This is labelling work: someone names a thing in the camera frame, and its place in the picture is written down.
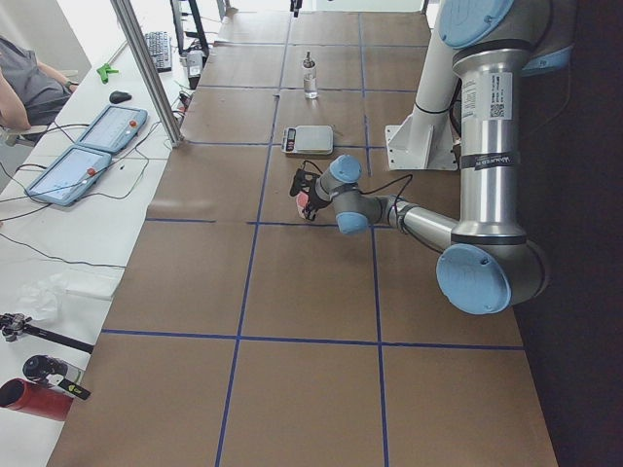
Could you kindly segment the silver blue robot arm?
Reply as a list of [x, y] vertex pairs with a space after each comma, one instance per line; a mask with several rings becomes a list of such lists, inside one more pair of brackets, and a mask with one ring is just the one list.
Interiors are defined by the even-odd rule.
[[538, 296], [549, 267], [516, 219], [520, 86], [568, 63], [576, 13], [573, 1], [441, 3], [413, 111], [386, 128], [385, 143], [393, 169], [459, 170], [457, 219], [398, 195], [366, 195], [349, 155], [321, 173], [295, 172], [300, 215], [332, 207], [343, 234], [386, 224], [417, 239], [439, 253], [438, 285], [464, 312], [497, 313]]

